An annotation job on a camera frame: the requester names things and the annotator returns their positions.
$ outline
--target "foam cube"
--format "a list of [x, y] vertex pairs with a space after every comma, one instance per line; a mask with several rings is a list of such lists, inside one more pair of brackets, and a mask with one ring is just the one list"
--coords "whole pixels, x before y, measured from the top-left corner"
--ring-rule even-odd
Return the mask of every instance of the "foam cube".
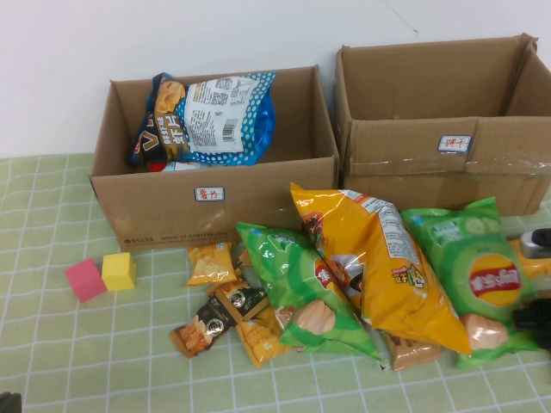
[[136, 263], [129, 252], [103, 257], [103, 282], [109, 291], [136, 287]]
[[65, 275], [81, 303], [107, 291], [102, 275], [91, 258], [66, 269]]

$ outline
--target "snack bag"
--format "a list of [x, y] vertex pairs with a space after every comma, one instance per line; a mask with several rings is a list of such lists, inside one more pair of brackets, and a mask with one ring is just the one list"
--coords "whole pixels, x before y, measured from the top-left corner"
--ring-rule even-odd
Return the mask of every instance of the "snack bag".
[[551, 274], [551, 258], [526, 258], [520, 250], [520, 240], [518, 238], [509, 241], [509, 245], [515, 250], [521, 268], [528, 278], [534, 279]]
[[291, 194], [318, 252], [374, 329], [470, 354], [465, 329], [393, 204], [295, 184]]
[[211, 295], [191, 321], [170, 332], [176, 348], [188, 358], [209, 350], [236, 322], [218, 298]]
[[188, 254], [193, 267], [193, 274], [189, 278], [188, 284], [186, 284], [187, 287], [200, 286], [211, 282], [229, 282], [237, 279], [233, 270], [228, 243], [216, 243], [205, 247], [192, 248]]
[[274, 133], [269, 88], [275, 76], [251, 73], [190, 86], [166, 73], [155, 76], [130, 161], [255, 164]]
[[245, 223], [237, 228], [276, 316], [286, 324], [281, 344], [378, 359], [369, 334], [303, 235]]
[[460, 211], [412, 209], [402, 217], [467, 329], [473, 355], [460, 357], [460, 367], [537, 349], [530, 334], [517, 333], [512, 325], [512, 311], [535, 291], [502, 235], [494, 198]]
[[248, 322], [238, 323], [235, 330], [256, 368], [291, 349], [279, 343], [282, 330], [271, 307]]
[[434, 361], [442, 354], [442, 346], [438, 344], [417, 342], [390, 334], [384, 334], [384, 337], [395, 372]]

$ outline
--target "cardboard box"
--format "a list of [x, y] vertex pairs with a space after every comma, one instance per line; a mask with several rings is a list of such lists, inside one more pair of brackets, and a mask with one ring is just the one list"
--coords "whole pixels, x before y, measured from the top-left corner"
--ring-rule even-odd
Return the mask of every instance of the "cardboard box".
[[551, 183], [551, 73], [522, 34], [343, 47], [335, 74], [343, 187], [412, 207], [496, 196], [537, 211]]
[[[177, 80], [188, 85], [223, 76]], [[90, 176], [123, 250], [237, 239], [238, 221], [299, 229], [290, 182], [335, 188], [337, 147], [317, 66], [277, 72], [274, 138], [249, 167], [144, 172], [129, 166], [150, 90], [151, 80], [111, 83]]]

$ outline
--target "small snack packet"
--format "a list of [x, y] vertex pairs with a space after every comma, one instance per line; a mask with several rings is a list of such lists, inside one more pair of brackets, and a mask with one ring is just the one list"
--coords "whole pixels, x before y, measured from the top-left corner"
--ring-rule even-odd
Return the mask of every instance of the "small snack packet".
[[383, 336], [395, 372], [434, 361], [442, 354], [442, 346], [438, 344], [418, 342], [391, 334], [383, 334]]
[[256, 368], [291, 349], [279, 343], [282, 330], [271, 307], [259, 312], [248, 322], [238, 323], [235, 330]]
[[192, 248], [189, 250], [189, 261], [193, 266], [193, 274], [186, 284], [187, 287], [237, 279], [233, 270], [229, 243]]
[[218, 297], [211, 295], [191, 321], [170, 332], [176, 348], [188, 358], [209, 350], [236, 322]]
[[214, 295], [236, 323], [249, 321], [269, 305], [266, 292], [252, 288], [244, 280], [216, 284], [207, 290], [207, 295]]
[[520, 250], [520, 240], [518, 238], [510, 240], [509, 245], [515, 250], [517, 259], [528, 278], [534, 279], [551, 274], [551, 258], [526, 258]]

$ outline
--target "label sticker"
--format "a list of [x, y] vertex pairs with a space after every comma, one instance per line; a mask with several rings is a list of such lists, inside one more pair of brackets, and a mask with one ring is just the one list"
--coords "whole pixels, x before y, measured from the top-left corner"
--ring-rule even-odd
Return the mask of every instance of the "label sticker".
[[224, 200], [226, 191], [223, 187], [197, 187], [195, 188], [195, 200], [208, 202], [213, 200]]
[[468, 152], [471, 147], [470, 135], [444, 135], [440, 138], [438, 150], [440, 152]]

